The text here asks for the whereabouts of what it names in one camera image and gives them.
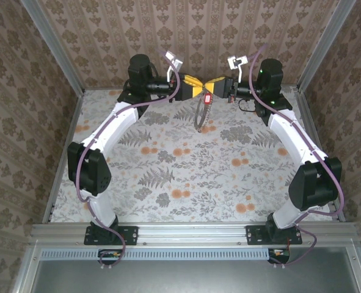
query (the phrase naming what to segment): purple cable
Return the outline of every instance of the purple cable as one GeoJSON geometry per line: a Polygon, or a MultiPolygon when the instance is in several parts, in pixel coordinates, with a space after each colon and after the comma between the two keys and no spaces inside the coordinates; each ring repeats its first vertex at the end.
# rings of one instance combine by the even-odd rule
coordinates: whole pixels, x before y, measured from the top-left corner
{"type": "Polygon", "coordinates": [[[88,150],[90,149],[90,147],[95,143],[96,139],[99,138],[100,134],[103,133],[103,131],[107,128],[107,126],[121,113],[123,113],[124,111],[128,110],[128,109],[132,109],[132,108],[136,108],[136,107],[141,107],[141,106],[149,106],[149,105],[153,105],[153,104],[158,104],[158,103],[163,103],[166,101],[169,101],[170,99],[172,99],[179,91],[180,88],[180,76],[179,76],[179,72],[177,71],[176,67],[174,64],[172,64],[172,62],[166,57],[165,53],[157,50],[162,56],[163,58],[168,62],[169,66],[172,67],[173,72],[175,73],[176,76],[176,87],[175,90],[173,91],[173,93],[171,95],[169,95],[167,98],[165,99],[159,99],[159,100],[154,100],[154,101],[150,101],[150,102],[144,102],[144,103],[139,103],[139,104],[135,104],[135,105],[130,105],[127,107],[124,107],[122,109],[120,109],[118,112],[116,112],[100,129],[99,131],[96,133],[96,135],[93,137],[93,139],[88,143],[88,145],[85,147],[84,151],[81,154],[81,157],[78,161],[78,165],[77,165],[77,172],[76,172],[76,192],[77,192],[77,197],[78,199],[83,202],[86,203],[88,202],[88,209],[92,215],[92,217],[97,221],[97,223],[104,229],[114,233],[117,237],[119,237],[119,239],[122,242],[122,253],[120,254],[118,260],[116,260],[115,263],[113,263],[113,266],[118,264],[118,262],[121,260],[121,258],[123,257],[123,255],[125,254],[125,248],[126,248],[126,243],[125,240],[123,239],[123,237],[121,237],[121,235],[116,232],[115,230],[107,227],[106,225],[104,225],[103,222],[101,222],[100,220],[97,219],[97,216],[95,214],[95,212],[93,211],[92,207],[89,204],[89,197],[87,198],[82,198],[81,193],[80,193],[80,173],[81,173],[81,167],[82,167],[82,162],[84,162],[85,156],[88,152],[88,150]]]}
{"type": "Polygon", "coordinates": [[[273,261],[281,264],[282,266],[289,266],[292,264],[297,263],[298,261],[300,261],[303,257],[305,257],[309,252],[311,252],[313,250],[313,248],[315,247],[316,243],[317,243],[317,237],[316,235],[314,235],[313,233],[306,231],[304,229],[302,229],[301,227],[298,226],[298,223],[301,222],[306,216],[308,216],[309,214],[319,214],[319,215],[328,215],[328,216],[335,216],[338,215],[342,210],[343,210],[343,206],[345,204],[345,198],[343,196],[343,191],[340,187],[340,184],[338,182],[338,180],[336,179],[335,175],[332,173],[332,171],[328,168],[328,166],[326,165],[326,163],[324,162],[324,160],[319,156],[319,154],[315,151],[315,149],[312,147],[311,143],[307,140],[306,136],[304,136],[304,134],[302,133],[300,127],[298,127],[298,125],[296,125],[295,123],[293,123],[294,121],[292,119],[290,119],[289,117],[287,117],[286,115],[276,111],[274,108],[268,106],[266,103],[264,103],[259,97],[258,95],[255,93],[255,89],[253,88],[252,85],[252,71],[253,71],[253,67],[255,66],[255,63],[260,55],[261,52],[263,52],[267,47],[267,44],[264,44],[262,47],[260,47],[260,49],[258,50],[258,52],[256,53],[255,57],[253,58],[252,64],[249,68],[249,77],[248,77],[248,83],[249,83],[249,88],[250,91],[252,93],[252,96],[255,98],[256,101],[258,101],[259,104],[261,104],[263,107],[267,108],[268,110],[270,110],[272,113],[275,113],[279,116],[281,116],[283,119],[285,119],[287,122],[290,123],[291,126],[293,126],[295,128],[295,130],[298,132],[298,134],[301,136],[302,140],[305,142],[305,144],[307,145],[307,147],[309,148],[309,150],[311,151],[311,153],[317,158],[317,160],[320,162],[320,164],[323,166],[323,168],[325,169],[325,171],[327,172],[327,174],[330,176],[331,180],[334,182],[338,193],[339,193],[339,199],[340,199],[340,205],[339,208],[335,211],[335,212],[321,212],[321,211],[308,211],[307,213],[303,214],[301,217],[299,217],[296,221],[295,224],[297,226],[297,229],[300,230],[301,232],[311,235],[314,238],[314,241],[312,243],[312,245],[308,248],[308,250],[299,258],[297,258],[294,261],[289,262],[288,264],[282,264],[281,262],[279,262],[278,260],[271,258],[273,261]]]}

